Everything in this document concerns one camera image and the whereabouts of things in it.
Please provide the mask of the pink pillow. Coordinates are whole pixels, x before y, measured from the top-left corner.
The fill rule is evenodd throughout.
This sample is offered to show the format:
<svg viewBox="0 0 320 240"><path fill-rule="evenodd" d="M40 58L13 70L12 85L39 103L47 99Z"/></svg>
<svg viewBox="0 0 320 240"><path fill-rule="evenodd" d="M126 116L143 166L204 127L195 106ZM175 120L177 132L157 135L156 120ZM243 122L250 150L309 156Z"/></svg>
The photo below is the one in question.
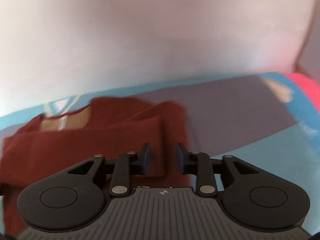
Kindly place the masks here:
<svg viewBox="0 0 320 240"><path fill-rule="evenodd" d="M319 112L319 83L312 78L310 73L307 72L301 65L296 64L295 71L293 73L286 73L285 76L303 91L305 96L311 101L315 109L317 109Z"/></svg>

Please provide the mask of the blue and purple bedsheet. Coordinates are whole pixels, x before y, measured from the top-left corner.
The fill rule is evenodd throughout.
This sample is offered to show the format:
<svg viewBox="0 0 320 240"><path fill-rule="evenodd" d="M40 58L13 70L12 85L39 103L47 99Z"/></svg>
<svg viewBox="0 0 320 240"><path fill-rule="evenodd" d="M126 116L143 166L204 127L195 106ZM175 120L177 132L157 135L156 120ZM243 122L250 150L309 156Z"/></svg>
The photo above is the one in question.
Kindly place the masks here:
<svg viewBox="0 0 320 240"><path fill-rule="evenodd" d="M208 78L89 93L75 97L71 109L99 96L129 95L184 106L193 150L217 156L231 153L301 186L311 200L304 228L319 231L319 112L285 75Z"/></svg>

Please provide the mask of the dark red knit sweater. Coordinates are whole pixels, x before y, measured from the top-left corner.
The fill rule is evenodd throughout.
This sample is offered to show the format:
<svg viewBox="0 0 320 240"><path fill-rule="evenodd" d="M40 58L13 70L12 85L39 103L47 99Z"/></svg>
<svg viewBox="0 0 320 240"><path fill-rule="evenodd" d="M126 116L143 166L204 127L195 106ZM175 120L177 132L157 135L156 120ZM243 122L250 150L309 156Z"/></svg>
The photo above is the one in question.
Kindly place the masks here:
<svg viewBox="0 0 320 240"><path fill-rule="evenodd" d="M189 184L189 178L178 171L175 152L179 142L188 142L185 111L177 103L100 97L67 113L66 119L65 128L59 129L59 117L40 114L3 139L1 190L6 233L17 235L25 228L16 204L24 188L96 154L115 159L125 152L138 152L149 143L146 175L135 176L132 185Z"/></svg>

